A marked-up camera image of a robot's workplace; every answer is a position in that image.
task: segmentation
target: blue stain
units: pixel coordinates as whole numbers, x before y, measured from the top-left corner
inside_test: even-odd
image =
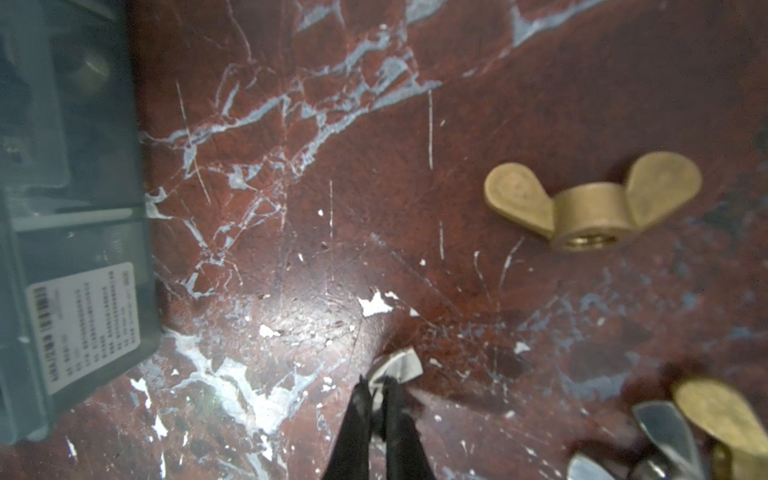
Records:
[[[584,334],[578,328],[571,329],[571,338],[575,342],[584,342]]]
[[[442,476],[445,480],[485,480],[485,478],[471,473],[455,473],[448,467],[442,468]]]
[[[701,345],[701,349],[704,352],[709,353],[712,351],[712,348],[714,348],[716,344],[717,344],[717,340],[710,340],[709,342],[704,342]]]
[[[680,278],[688,278],[690,276],[690,267],[680,260],[672,265],[672,272]]]
[[[686,292],[680,295],[680,305],[682,310],[693,310],[699,297],[696,293]]]
[[[730,334],[725,337],[726,340],[743,340],[743,339],[751,339],[754,337],[752,332],[748,327],[745,326],[733,326],[730,329]]]
[[[640,363],[640,355],[635,352],[626,352],[624,356],[626,356],[629,361],[632,362],[632,365],[637,365]]]
[[[610,313],[608,305],[606,305],[603,302],[602,297],[596,293],[587,293],[584,295],[581,300],[579,300],[578,308],[580,312],[586,312],[593,305],[597,307],[598,310],[600,310],[602,313]]]
[[[619,373],[612,376],[599,376],[583,382],[574,382],[563,372],[558,372],[563,391],[570,396],[585,401],[595,399],[604,402],[621,394],[621,387],[629,373]]]
[[[570,338],[559,339],[555,337],[553,340],[555,343],[557,343],[559,346],[563,347],[566,350],[571,349],[571,345],[574,344],[574,340]]]
[[[550,396],[552,395],[552,386],[548,386],[547,388],[543,389],[541,387],[536,387],[536,389],[543,395],[543,396]]]
[[[741,295],[741,303],[747,303],[747,304],[755,303],[756,300],[757,300],[757,295],[755,295],[755,292],[753,290],[747,290]]]
[[[549,315],[531,325],[531,331],[541,332],[543,329],[547,328],[547,325],[549,325]]]
[[[418,22],[437,12],[445,0],[415,0],[407,2],[406,6],[406,24]]]
[[[561,308],[557,312],[555,312],[558,315],[561,315],[563,313],[573,313],[574,312],[574,307],[573,307],[573,305],[571,305],[571,301],[566,296],[564,296],[563,298],[560,299],[560,304],[563,306],[563,308]]]

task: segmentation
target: white paint chip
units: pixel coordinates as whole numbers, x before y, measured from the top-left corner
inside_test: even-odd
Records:
[[[129,379],[131,381],[131,386],[134,387],[139,392],[143,392],[147,396],[147,401],[144,403],[144,406],[147,408],[147,410],[152,406],[152,399],[149,398],[149,390],[147,389],[147,382],[144,379],[134,380]]]
[[[429,97],[429,170],[435,170],[435,165],[432,161],[432,139],[435,136],[435,115],[432,113],[432,90],[427,90],[427,96]]]
[[[74,449],[74,444],[69,441],[69,437],[65,436],[65,439],[67,439],[67,446],[69,447],[69,456],[74,458],[75,461],[78,460],[78,451]]]
[[[445,261],[445,239],[442,232],[442,220],[440,220],[440,260]]]
[[[523,352],[530,352],[531,347],[525,342],[517,342],[515,344],[515,355],[519,355]]]
[[[261,436],[261,442],[264,444],[264,450],[261,452],[261,455],[263,455],[264,458],[272,461],[272,445],[270,445],[269,439],[266,437],[266,435]]]
[[[154,425],[152,425],[152,428],[154,429],[154,432],[157,433],[159,439],[164,439],[168,436],[168,429],[163,425],[163,421],[160,420],[159,415],[154,418]]]
[[[362,307],[362,316],[371,316],[376,315],[377,313],[388,313],[394,310],[391,305],[388,305],[384,301],[382,294],[378,289],[374,292],[372,299],[365,300],[358,297],[357,301],[360,302],[360,306]]]
[[[262,324],[259,327],[259,335],[263,336],[264,338],[270,338],[273,336],[280,336],[280,332],[276,332],[272,330],[270,327]]]

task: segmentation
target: brass wing nut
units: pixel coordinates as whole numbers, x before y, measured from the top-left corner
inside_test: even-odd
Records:
[[[638,158],[624,185],[584,184],[549,197],[533,171],[502,164],[485,178],[485,202],[504,218],[549,240],[556,250],[601,250],[627,242],[696,196],[701,172],[680,154]]]
[[[673,389],[677,408],[719,443],[712,452],[714,480],[768,478],[768,432],[749,402],[717,379],[692,378]]]

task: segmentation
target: metal piece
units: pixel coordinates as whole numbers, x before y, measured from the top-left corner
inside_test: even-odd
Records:
[[[717,379],[694,378],[675,387],[683,414],[721,445],[713,450],[716,480],[757,480],[768,472],[768,434],[748,401]]]
[[[577,453],[568,463],[568,480],[614,480],[595,460]]]
[[[533,230],[556,250],[602,250],[660,223],[701,188],[696,164],[680,154],[637,159],[624,185],[599,182],[550,198],[533,171],[503,164],[485,178],[485,201],[504,218]]]
[[[631,478],[704,480],[694,434],[672,402],[638,403],[632,412],[637,424],[668,462],[652,456],[635,467]]]
[[[373,397],[374,416],[379,415],[384,401],[382,392],[384,379],[389,377],[397,380],[398,383],[406,383],[423,373],[422,362],[412,346],[374,360],[366,374]]]

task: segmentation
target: barcode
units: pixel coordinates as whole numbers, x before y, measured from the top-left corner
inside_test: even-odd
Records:
[[[35,313],[38,316],[38,326],[40,333],[44,333],[53,328],[53,317],[51,316],[51,304],[48,302],[48,289],[39,286],[32,290],[35,295]]]
[[[53,335],[43,336],[43,356],[48,367],[48,376],[51,381],[58,380],[58,368],[56,367],[56,351],[54,349]]]

